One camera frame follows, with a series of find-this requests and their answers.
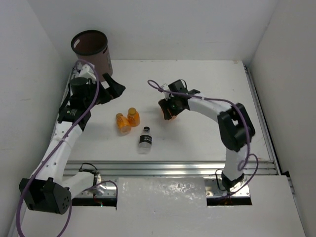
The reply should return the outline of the clear bottle black label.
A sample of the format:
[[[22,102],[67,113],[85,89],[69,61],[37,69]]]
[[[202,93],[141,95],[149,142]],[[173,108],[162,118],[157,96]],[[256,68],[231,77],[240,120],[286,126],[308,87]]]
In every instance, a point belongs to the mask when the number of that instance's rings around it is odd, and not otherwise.
[[[139,137],[138,153],[141,155],[148,154],[152,147],[152,135],[150,128],[145,126]]]

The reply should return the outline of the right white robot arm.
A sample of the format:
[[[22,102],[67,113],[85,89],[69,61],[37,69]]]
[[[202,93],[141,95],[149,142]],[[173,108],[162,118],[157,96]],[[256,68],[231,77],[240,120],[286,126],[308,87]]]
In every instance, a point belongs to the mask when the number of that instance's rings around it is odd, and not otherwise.
[[[158,91],[164,94],[158,104],[165,120],[171,120],[188,110],[202,114],[218,124],[221,141],[226,147],[222,185],[226,191],[230,191],[240,183],[250,156],[251,139],[255,135],[255,128],[245,106],[225,99],[207,98],[196,89],[188,90],[180,79],[158,86]]]

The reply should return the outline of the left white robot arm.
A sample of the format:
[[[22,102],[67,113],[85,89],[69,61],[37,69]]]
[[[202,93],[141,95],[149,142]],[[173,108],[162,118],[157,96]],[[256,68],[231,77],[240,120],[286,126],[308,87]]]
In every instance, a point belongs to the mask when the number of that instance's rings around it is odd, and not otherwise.
[[[68,93],[59,109],[53,138],[31,178],[23,178],[19,190],[29,210],[64,214],[78,194],[94,188],[99,172],[80,168],[78,173],[63,180],[65,166],[76,140],[91,117],[90,109],[120,97],[125,86],[103,74],[108,83],[104,88],[94,75],[76,77],[68,83]]]

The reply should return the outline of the brown plastic waste bin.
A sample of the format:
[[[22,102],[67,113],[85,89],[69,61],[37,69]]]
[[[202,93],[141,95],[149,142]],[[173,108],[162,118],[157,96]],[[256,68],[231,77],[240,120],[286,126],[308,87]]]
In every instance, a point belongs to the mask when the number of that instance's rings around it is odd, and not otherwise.
[[[112,76],[113,67],[108,39],[103,32],[98,30],[80,32],[71,40],[71,48],[78,59],[83,59],[94,65],[101,82],[105,81],[103,74]]]

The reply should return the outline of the aluminium front rail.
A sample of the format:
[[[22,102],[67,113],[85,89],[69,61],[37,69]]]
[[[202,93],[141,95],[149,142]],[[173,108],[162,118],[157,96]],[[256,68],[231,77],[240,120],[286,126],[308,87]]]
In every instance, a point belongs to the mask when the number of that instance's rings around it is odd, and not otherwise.
[[[211,176],[224,168],[222,161],[94,161],[92,165],[70,161],[65,176],[75,175],[82,168],[96,167],[105,176]]]

